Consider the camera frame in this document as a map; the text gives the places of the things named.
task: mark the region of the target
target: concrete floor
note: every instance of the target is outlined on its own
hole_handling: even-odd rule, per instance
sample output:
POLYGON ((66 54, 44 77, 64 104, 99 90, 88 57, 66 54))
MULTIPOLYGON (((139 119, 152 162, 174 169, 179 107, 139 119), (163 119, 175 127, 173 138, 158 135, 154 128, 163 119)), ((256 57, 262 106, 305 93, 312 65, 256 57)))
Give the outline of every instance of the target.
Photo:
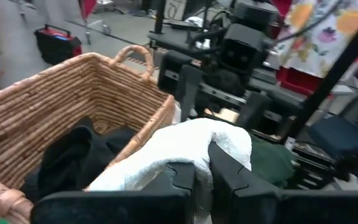
MULTIPOLYGON (((96 17, 93 16, 89 23, 92 24, 98 20, 97 17, 102 16, 111 28, 111 34, 120 39, 125 39, 127 42, 101 34, 98 32, 102 30, 101 23, 96 22, 91 25, 91 28, 94 29, 91 31, 92 44, 88 45, 85 39, 85 29, 72 22, 67 22, 81 23, 79 14, 62 13, 62 11, 68 10, 65 9, 67 6, 60 7, 59 4, 56 4, 57 1, 48 1, 52 24, 68 29, 73 35, 77 36, 83 43, 83 52, 97 52, 108 57, 114 57, 118 51, 130 45, 131 42, 140 45, 146 44, 149 41, 147 34, 154 27, 153 19, 134 17, 127 14, 120 15, 114 12, 98 14, 96 17)), ((177 17, 180 17, 181 10, 183 10, 183 7, 178 7, 177 17)), ((45 18, 33 9, 24 7, 24 12, 26 21, 23 21, 18 8, 13 2, 0 0, 0 89, 30 77, 50 66, 41 59, 33 35, 34 30, 43 27, 45 18)), ((141 65, 132 62, 128 62, 128 64, 139 70, 143 69, 141 65)), ((338 98, 330 108, 330 112, 338 113, 350 99, 349 97, 338 98)), ((341 186, 347 188, 345 183, 341 183, 341 186)))

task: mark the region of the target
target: red cloth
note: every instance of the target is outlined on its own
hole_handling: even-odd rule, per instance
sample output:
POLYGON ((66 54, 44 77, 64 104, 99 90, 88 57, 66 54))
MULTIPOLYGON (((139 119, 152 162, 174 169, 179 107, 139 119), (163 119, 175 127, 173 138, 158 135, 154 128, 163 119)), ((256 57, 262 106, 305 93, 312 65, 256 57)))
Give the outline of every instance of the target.
POLYGON ((83 19, 88 18, 96 6, 97 0, 78 0, 81 7, 81 15, 83 19))

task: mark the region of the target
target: floral fabric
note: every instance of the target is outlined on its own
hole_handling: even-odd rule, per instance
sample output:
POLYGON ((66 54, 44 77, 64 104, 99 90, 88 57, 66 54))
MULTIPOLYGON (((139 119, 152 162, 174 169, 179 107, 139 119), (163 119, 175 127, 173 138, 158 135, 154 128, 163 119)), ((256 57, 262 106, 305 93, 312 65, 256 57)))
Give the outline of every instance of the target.
MULTIPOLYGON (((293 0, 278 38, 314 23, 336 3, 337 0, 293 0)), ((357 31, 358 0, 344 0, 335 13, 314 29, 279 43, 275 50, 282 66, 324 78, 357 31)))

